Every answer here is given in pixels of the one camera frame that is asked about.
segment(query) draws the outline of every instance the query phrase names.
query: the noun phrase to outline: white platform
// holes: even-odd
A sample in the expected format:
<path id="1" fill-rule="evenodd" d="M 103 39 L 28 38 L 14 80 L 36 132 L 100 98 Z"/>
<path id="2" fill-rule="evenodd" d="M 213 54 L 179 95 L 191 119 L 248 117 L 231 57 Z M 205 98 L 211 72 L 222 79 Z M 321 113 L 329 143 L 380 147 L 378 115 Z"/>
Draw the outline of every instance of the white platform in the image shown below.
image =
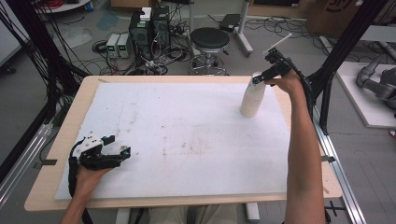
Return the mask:
<path id="1" fill-rule="evenodd" d="M 240 114 L 246 87 L 101 84 L 77 140 L 115 134 L 103 153 L 126 145 L 132 157 L 104 176 L 93 198 L 286 193 L 290 132 L 271 88 L 255 118 Z M 56 199 L 70 198 L 67 169 Z"/>
<path id="2" fill-rule="evenodd" d="M 372 128 L 396 128 L 395 110 L 388 108 L 383 101 L 375 97 L 372 91 L 360 88 L 356 85 L 359 71 L 367 63 L 343 63 L 338 69 L 337 76 L 345 88 L 351 102 L 361 115 L 361 119 L 367 127 Z M 372 80 L 379 82 L 382 71 L 393 68 L 395 65 L 380 64 L 375 69 Z"/>

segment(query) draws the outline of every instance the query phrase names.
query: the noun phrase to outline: black stool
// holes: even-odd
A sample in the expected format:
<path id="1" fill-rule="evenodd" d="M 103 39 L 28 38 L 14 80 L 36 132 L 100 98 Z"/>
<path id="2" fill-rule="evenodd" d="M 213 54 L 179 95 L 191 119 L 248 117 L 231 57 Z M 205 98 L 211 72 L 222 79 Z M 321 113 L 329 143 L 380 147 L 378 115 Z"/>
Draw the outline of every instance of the black stool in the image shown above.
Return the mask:
<path id="1" fill-rule="evenodd" d="M 216 28 L 199 28 L 191 33 L 191 45 L 200 50 L 201 55 L 193 57 L 190 61 L 190 72 L 199 75 L 218 75 L 221 72 L 228 76 L 221 58 L 212 53 L 224 52 L 230 43 L 230 37 Z"/>

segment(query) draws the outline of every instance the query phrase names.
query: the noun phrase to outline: bottle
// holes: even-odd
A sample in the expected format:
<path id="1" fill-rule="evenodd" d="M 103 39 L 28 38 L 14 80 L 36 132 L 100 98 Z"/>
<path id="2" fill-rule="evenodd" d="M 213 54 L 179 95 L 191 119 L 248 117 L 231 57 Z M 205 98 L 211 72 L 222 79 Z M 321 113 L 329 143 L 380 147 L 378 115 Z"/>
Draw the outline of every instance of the bottle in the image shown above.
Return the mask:
<path id="1" fill-rule="evenodd" d="M 264 82 L 253 84 L 252 80 L 254 77 L 261 75 L 261 72 L 255 72 L 250 79 L 245 90 L 244 99 L 240 107 L 240 112 L 243 116 L 252 118 L 256 116 L 259 111 L 260 105 L 262 104 L 262 98 L 264 97 L 265 84 Z"/>

